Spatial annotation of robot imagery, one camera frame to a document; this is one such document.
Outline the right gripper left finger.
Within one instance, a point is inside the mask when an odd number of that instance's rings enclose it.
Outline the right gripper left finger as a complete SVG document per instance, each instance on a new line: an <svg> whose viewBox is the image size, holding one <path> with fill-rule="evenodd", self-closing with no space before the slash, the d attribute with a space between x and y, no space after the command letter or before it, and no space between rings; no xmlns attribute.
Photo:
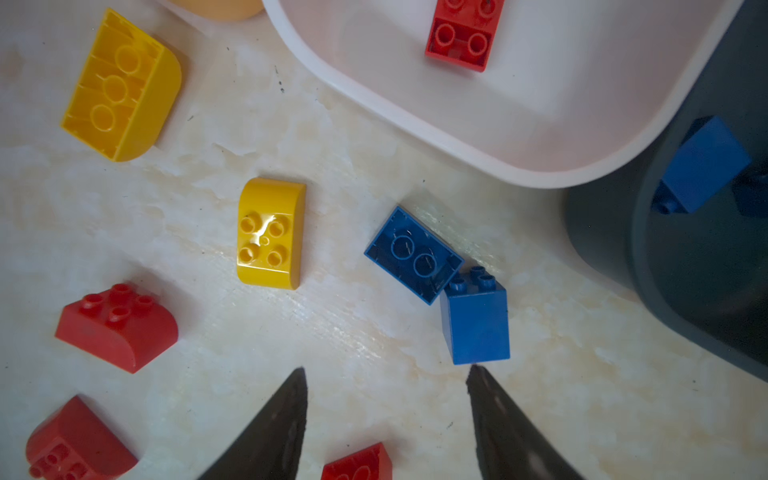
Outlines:
<svg viewBox="0 0 768 480"><path fill-rule="evenodd" d="M295 369L203 479L297 476L308 409L305 369Z"/></svg>

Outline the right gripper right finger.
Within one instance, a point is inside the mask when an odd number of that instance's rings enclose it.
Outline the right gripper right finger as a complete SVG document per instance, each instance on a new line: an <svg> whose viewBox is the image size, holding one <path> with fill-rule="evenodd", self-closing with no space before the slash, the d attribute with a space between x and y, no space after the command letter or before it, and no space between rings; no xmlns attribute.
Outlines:
<svg viewBox="0 0 768 480"><path fill-rule="evenodd" d="M583 479L485 367L472 365L466 385L484 479Z"/></svg>

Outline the white plastic container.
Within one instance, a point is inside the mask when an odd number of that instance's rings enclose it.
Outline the white plastic container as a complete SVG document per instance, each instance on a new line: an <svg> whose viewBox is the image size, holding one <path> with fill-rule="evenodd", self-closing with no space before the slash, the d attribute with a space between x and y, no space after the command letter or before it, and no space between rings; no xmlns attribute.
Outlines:
<svg viewBox="0 0 768 480"><path fill-rule="evenodd" d="M738 1L511 1L487 68L426 57L432 1L269 1L297 59L402 130L511 184L623 167L670 123Z"/></svg>

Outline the dark teal plastic container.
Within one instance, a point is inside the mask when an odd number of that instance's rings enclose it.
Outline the dark teal plastic container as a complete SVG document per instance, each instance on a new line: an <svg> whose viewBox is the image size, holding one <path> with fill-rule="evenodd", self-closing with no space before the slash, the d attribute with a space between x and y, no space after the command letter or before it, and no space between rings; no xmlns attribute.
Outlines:
<svg viewBox="0 0 768 480"><path fill-rule="evenodd" d="M747 168L692 213L662 176L684 141L721 121ZM668 126L616 172L571 188L569 240L634 290L663 324L732 365L767 376L767 5L746 1Z"/></svg>

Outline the yellow plastic container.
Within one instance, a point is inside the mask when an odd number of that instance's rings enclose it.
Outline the yellow plastic container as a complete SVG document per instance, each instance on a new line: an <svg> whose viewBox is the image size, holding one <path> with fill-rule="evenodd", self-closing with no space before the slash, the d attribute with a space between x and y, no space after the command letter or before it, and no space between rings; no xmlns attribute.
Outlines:
<svg viewBox="0 0 768 480"><path fill-rule="evenodd" d="M262 0L169 0L170 3L205 19L235 22L264 10Z"/></svg>

